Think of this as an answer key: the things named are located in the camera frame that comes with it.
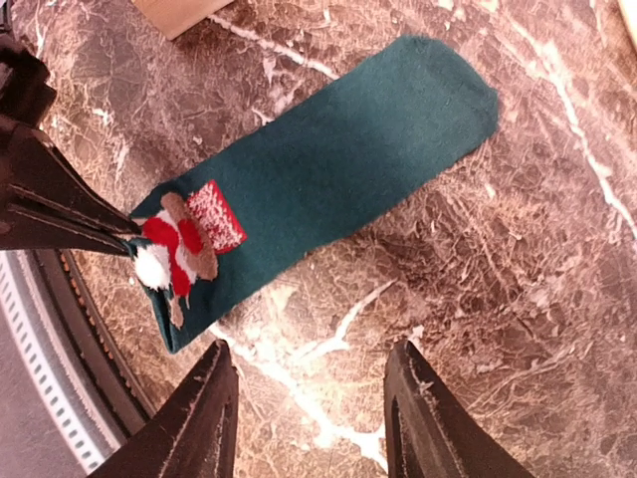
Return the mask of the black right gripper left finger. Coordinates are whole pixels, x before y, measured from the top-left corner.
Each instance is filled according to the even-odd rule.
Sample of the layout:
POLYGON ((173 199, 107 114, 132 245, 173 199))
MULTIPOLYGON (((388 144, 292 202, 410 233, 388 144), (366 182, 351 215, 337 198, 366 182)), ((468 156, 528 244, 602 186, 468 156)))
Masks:
POLYGON ((215 341, 152 417, 94 477, 231 477, 239 380, 215 341))

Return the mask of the wooden compartment box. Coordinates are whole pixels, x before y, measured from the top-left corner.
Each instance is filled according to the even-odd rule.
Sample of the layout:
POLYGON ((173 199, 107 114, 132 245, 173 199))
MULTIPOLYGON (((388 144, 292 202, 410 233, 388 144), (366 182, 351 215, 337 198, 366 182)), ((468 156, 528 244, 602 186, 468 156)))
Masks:
POLYGON ((172 41, 233 0, 134 0, 132 4, 166 39, 172 41))

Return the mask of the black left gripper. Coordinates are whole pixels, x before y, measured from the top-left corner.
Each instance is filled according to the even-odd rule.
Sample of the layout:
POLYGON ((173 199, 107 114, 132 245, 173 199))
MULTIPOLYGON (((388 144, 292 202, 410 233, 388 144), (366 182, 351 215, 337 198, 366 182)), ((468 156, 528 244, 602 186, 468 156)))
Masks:
POLYGON ((96 194, 51 139, 32 128, 55 101, 49 77, 41 60, 10 33, 1 34, 1 114, 16 120, 1 123, 1 197, 26 202, 1 208, 1 248, 125 255, 122 237, 139 226, 96 194))

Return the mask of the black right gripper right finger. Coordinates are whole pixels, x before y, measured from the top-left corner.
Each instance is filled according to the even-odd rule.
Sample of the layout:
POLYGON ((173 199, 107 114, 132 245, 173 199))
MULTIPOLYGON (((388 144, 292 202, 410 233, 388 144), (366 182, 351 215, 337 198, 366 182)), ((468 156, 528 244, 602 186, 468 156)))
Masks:
POLYGON ((389 353, 384 378, 390 477, 530 477, 466 411, 409 341, 389 353))

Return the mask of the dark green sock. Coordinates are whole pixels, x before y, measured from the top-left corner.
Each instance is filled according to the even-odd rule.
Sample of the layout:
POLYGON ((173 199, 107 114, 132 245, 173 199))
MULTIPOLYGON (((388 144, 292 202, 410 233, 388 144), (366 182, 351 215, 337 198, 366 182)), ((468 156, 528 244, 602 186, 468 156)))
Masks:
POLYGON ((444 43, 403 36, 132 210, 173 281, 149 289, 177 353, 309 252, 347 237, 484 143, 495 89, 444 43))

